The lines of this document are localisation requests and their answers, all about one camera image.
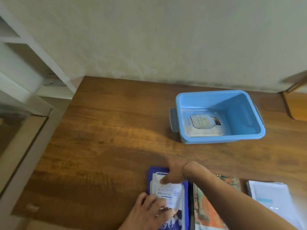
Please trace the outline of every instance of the wooden table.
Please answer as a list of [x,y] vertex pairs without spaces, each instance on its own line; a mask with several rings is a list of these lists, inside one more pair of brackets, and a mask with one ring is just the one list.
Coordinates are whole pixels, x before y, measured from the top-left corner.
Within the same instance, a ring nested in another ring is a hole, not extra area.
[[284,182],[294,201],[306,204],[307,122],[288,117],[279,94],[248,92],[267,130],[260,140],[180,142],[169,126],[175,97],[211,90],[218,89],[85,77],[13,214],[116,229],[145,191],[148,168],[166,166],[169,155],[196,160],[217,174]]

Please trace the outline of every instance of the blue and white packet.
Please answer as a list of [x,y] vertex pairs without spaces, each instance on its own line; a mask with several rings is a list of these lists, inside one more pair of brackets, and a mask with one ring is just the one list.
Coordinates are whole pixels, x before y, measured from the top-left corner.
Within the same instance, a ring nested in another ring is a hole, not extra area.
[[188,181],[181,184],[160,184],[161,178],[167,175],[168,172],[168,168],[150,167],[148,170],[146,193],[165,198],[167,207],[178,209],[178,212],[163,224],[159,230],[188,230]]

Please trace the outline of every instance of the blue storage basket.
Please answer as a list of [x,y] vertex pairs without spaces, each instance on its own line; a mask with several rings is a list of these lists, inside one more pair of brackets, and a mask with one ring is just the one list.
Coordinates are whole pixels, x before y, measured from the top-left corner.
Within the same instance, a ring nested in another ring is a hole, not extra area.
[[[249,95],[243,90],[180,93],[176,109],[170,110],[173,131],[179,131],[186,144],[228,143],[243,139],[260,139],[266,131]],[[229,133],[220,136],[189,137],[184,132],[181,109],[214,109],[223,113]]]

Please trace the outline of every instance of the person's left hand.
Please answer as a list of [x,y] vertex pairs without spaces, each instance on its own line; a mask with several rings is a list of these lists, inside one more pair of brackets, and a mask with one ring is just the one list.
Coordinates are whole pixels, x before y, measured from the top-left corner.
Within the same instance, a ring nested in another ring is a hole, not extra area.
[[165,198],[141,193],[130,214],[118,230],[158,230],[167,220],[174,216],[174,210],[166,207]]

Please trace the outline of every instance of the purple package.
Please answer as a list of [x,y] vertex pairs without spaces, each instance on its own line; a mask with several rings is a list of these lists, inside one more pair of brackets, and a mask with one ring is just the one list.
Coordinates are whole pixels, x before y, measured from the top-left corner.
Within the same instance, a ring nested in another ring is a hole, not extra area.
[[[152,194],[154,182],[159,182],[160,178],[165,176],[169,172],[168,168],[162,167],[150,167],[148,170],[147,189],[146,193]],[[178,208],[178,212],[165,224],[163,224],[159,230],[188,230],[189,229],[189,207],[188,207],[188,182],[182,183],[183,195],[181,195],[181,208]]]

